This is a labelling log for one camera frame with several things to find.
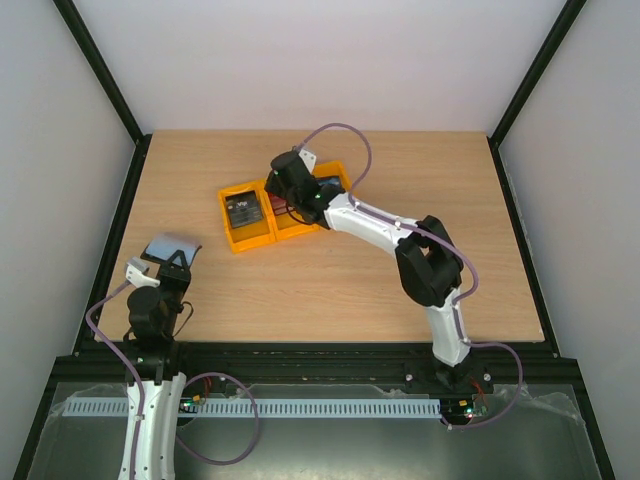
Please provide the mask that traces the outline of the black VIP card stack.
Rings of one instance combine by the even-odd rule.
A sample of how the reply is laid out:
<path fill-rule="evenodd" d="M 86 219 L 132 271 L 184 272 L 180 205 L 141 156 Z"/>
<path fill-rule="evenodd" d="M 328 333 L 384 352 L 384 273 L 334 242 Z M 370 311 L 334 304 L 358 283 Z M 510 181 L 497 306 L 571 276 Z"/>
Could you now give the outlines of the black VIP card stack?
<path fill-rule="evenodd" d="M 233 229 L 238 229 L 263 219 L 260 202 L 255 191 L 231 195 L 225 198 L 226 213 Z"/>

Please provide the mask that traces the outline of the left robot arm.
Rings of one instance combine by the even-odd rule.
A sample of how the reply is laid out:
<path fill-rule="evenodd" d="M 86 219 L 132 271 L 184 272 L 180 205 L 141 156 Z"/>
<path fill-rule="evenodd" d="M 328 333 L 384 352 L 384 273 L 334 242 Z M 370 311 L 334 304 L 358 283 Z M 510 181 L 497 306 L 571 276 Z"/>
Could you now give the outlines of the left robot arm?
<path fill-rule="evenodd" d="M 134 373 L 126 374 L 127 429 L 121 479 L 173 479 L 180 395 L 186 375 L 180 371 L 175 340 L 177 317 L 191 282 L 193 258 L 183 248 L 154 252 L 146 248 L 128 263 L 134 286 L 126 305 L 130 324 L 125 356 Z"/>

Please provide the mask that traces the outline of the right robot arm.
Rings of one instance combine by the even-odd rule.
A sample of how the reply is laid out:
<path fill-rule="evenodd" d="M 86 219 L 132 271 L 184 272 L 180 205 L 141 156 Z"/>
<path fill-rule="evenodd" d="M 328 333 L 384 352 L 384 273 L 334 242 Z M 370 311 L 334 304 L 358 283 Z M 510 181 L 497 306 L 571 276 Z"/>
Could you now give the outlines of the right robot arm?
<path fill-rule="evenodd" d="M 347 233 L 395 258 L 406 295 L 426 308 L 432 333 L 434 380 L 460 390 L 471 379 L 471 347 L 459 302 L 464 259 L 442 222 L 393 216 L 355 198 L 343 187 L 321 184 L 313 175 L 315 156 L 291 150 L 270 164 L 265 190 L 286 202 L 307 223 Z"/>

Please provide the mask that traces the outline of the red card stack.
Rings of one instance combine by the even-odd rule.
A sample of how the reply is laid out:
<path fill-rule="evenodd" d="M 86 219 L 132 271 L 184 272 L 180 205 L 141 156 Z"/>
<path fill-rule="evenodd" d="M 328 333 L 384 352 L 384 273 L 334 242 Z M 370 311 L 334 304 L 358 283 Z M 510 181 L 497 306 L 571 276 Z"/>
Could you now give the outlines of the red card stack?
<path fill-rule="evenodd" d="M 280 197 L 270 195 L 269 196 L 270 205 L 275 216 L 279 215 L 287 215 L 290 211 L 288 202 Z"/>

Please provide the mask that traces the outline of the blue card stack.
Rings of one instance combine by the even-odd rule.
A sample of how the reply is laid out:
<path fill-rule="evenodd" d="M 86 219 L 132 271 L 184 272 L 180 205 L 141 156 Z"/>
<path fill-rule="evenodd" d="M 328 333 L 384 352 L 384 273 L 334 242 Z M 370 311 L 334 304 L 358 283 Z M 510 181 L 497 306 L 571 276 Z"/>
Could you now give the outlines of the blue card stack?
<path fill-rule="evenodd" d="M 319 193 L 327 195 L 328 193 L 343 193 L 344 187 L 341 178 L 337 175 L 325 176 L 317 178 Z"/>

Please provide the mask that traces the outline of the orange plastic sorting bin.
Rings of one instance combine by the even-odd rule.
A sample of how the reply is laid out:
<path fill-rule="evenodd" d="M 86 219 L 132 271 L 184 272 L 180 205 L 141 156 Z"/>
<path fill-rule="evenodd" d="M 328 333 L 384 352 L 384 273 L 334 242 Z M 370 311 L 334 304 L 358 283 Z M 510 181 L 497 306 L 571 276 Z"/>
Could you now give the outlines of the orange plastic sorting bin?
<path fill-rule="evenodd" d="M 321 227 L 316 224 L 304 224 L 301 215 L 295 213 L 291 206 L 287 215 L 275 216 L 269 201 L 269 196 L 273 194 L 265 191 L 265 183 L 265 180 L 256 180 L 224 188 L 218 192 L 224 231 L 233 253 L 242 253 L 321 230 Z M 226 213 L 225 198 L 249 191 L 256 192 L 263 219 L 252 225 L 233 229 Z"/>

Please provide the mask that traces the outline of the black aluminium frame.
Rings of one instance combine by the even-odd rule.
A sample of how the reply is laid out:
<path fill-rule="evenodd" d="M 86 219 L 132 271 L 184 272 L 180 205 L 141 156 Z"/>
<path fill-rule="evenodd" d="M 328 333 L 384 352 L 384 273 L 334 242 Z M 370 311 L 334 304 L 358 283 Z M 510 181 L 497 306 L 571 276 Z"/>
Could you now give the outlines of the black aluminium frame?
<path fill-rule="evenodd" d="M 97 299 L 99 295 L 106 293 L 107 277 L 115 269 L 116 250 L 122 244 L 125 223 L 130 217 L 152 137 L 143 133 L 134 119 L 75 3 L 58 1 L 55 6 L 135 144 L 115 217 L 110 226 L 90 293 L 91 299 Z M 517 212 L 514 192 L 499 152 L 502 142 L 584 6 L 582 1 L 568 1 L 564 4 L 494 133 L 488 136 L 487 144 L 544 335 L 541 343 L 515 342 L 512 347 L 520 354 L 526 372 L 532 374 L 532 383 L 573 386 L 577 406 L 586 421 L 586 433 L 594 462 L 600 476 L 611 479 L 614 476 L 613 468 L 578 363 L 560 354 L 530 247 L 525 238 L 523 223 Z M 122 375 L 123 367 L 107 359 L 106 352 L 106 348 L 98 345 L 88 326 L 80 326 L 72 353 L 57 358 L 54 363 L 16 467 L 15 478 L 25 479 L 34 470 L 34 459 L 37 448 L 43 441 L 46 417 L 52 405 L 54 390 L 59 384 L 73 381 L 87 383 L 114 380 Z M 427 355 L 426 346 L 423 343 L 195 342 L 184 347 L 182 353 L 184 359 L 196 366 L 211 366 L 214 363 L 229 360 L 232 366 L 245 377 L 266 379 L 272 383 L 293 379 L 300 376 L 303 371 L 309 371 L 314 382 L 324 383 L 337 382 L 340 379 L 363 382 L 366 373 L 379 373 L 382 377 L 378 382 L 392 386 L 399 383 L 396 376 L 402 367 L 423 365 Z"/>

